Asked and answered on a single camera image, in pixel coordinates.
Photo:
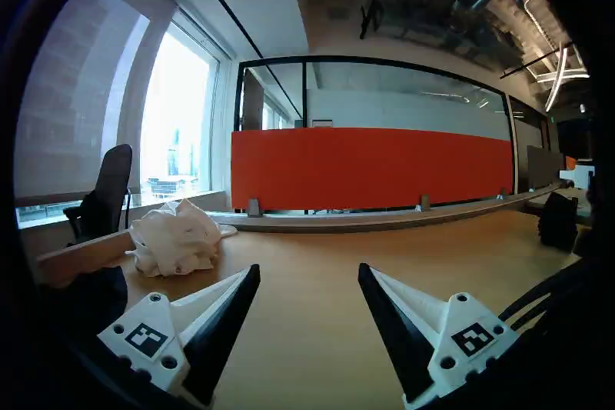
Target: crumpled white cloth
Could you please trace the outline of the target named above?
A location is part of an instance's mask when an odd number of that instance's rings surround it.
[[[148,277],[183,275],[211,269],[217,257],[216,244],[237,229],[218,225],[189,200],[165,203],[135,219],[128,230],[135,250],[135,266]]]

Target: desk surface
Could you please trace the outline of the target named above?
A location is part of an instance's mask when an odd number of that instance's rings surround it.
[[[403,408],[402,390],[357,283],[360,262],[442,299],[468,291],[499,313],[575,258],[539,243],[537,217],[502,211],[386,232],[292,235],[240,232],[217,267],[144,278],[116,262],[128,304],[171,299],[252,263],[261,286],[216,389],[227,408]]]

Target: orange panel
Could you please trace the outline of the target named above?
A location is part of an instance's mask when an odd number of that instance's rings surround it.
[[[577,160],[572,157],[566,156],[566,169],[571,170],[577,167]]]
[[[262,209],[381,208],[512,190],[509,141],[385,128],[234,132],[232,202]]]

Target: office chair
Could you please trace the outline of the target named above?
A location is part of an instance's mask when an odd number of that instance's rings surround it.
[[[128,228],[128,209],[131,198],[128,190],[128,177],[131,164],[132,148],[130,145],[120,144],[108,150],[102,159],[94,190],[83,198],[79,206],[64,210],[77,243],[117,232],[120,225],[121,206],[127,193],[125,227]]]

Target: light fixture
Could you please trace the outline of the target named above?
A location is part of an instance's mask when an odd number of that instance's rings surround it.
[[[589,78],[589,74],[587,73],[580,73],[580,74],[568,74],[568,75],[562,75],[562,80],[566,80],[568,78]],[[541,75],[537,76],[537,83],[546,83],[546,82],[552,82],[555,79],[555,77],[553,76],[546,76],[544,78],[541,78]]]
[[[563,70],[566,68],[566,58],[567,57],[568,57],[568,48],[564,48],[560,42],[560,60],[557,63],[557,71],[555,72],[555,81],[553,82],[553,87],[551,88],[551,93],[549,94],[549,98],[547,99],[547,105],[545,106],[545,110],[547,112],[551,110],[551,107],[553,107],[555,98],[557,97],[557,92],[560,91]]]
[[[470,99],[461,96],[461,95],[451,95],[448,93],[434,93],[434,92],[429,92],[429,91],[423,91],[424,95],[429,95],[429,96],[445,96],[448,98],[462,98],[466,103],[470,102]]]

